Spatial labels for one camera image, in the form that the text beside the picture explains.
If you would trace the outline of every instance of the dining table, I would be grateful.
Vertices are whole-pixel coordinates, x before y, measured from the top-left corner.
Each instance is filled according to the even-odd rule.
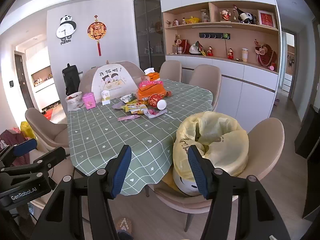
[[[69,111],[68,138],[72,164],[84,175],[91,175],[116,158],[123,145],[129,145],[132,159],[121,190],[123,195],[139,193],[147,184],[156,184],[173,163],[172,150],[176,131],[183,120],[192,114],[211,111],[210,91],[180,82],[163,80],[171,91],[167,113],[149,119],[140,115],[135,120],[118,121],[131,115],[113,109],[119,98],[110,104],[98,103],[95,108]]]

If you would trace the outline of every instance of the orange bag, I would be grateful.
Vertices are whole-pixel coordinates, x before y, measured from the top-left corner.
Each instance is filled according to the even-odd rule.
[[[152,84],[145,87],[141,87],[137,91],[137,99],[142,100],[143,98],[148,98],[153,94],[165,95],[166,91],[162,84]]]

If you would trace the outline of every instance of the red paper cup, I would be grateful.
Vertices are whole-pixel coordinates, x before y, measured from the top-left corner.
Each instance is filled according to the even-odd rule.
[[[162,97],[160,95],[153,94],[149,98],[149,105],[154,108],[158,108],[159,110],[163,110],[166,108],[167,102],[164,99],[162,99]]]

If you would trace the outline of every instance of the clock face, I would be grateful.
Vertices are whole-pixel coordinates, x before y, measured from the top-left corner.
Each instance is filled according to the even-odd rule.
[[[75,32],[75,29],[70,23],[64,23],[60,25],[59,28],[57,29],[57,37],[61,39],[61,38],[72,35],[74,32]]]

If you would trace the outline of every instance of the yellow plastic bag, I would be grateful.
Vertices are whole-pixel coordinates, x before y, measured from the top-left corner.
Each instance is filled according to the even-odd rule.
[[[248,160],[249,138],[236,119],[216,112],[193,114],[177,130],[173,145],[175,170],[183,179],[195,181],[189,162],[188,148],[196,145],[203,158],[232,176],[239,175]]]
[[[30,137],[32,139],[36,138],[36,135],[33,132],[33,129],[31,128],[31,126],[28,124],[28,122],[26,121],[21,122],[20,130],[24,137]]]

